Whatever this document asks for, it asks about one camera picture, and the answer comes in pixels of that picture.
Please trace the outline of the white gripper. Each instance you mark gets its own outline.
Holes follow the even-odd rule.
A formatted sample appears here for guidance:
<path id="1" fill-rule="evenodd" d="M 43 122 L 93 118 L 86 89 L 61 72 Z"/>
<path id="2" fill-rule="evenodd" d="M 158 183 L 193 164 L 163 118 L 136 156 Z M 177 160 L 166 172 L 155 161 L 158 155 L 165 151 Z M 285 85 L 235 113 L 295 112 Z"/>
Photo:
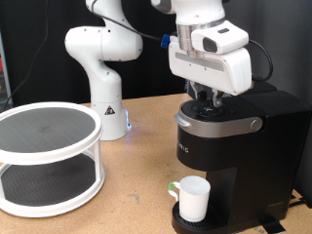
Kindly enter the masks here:
<path id="1" fill-rule="evenodd" d="M 193 58 L 179 47 L 177 38 L 171 36 L 169 64 L 174 75 L 196 82 L 196 99 L 207 99 L 202 85 L 213 88 L 214 107 L 222 106 L 223 92 L 237 96 L 252 86 L 251 58 L 245 48 L 224 55 L 203 53 Z"/>

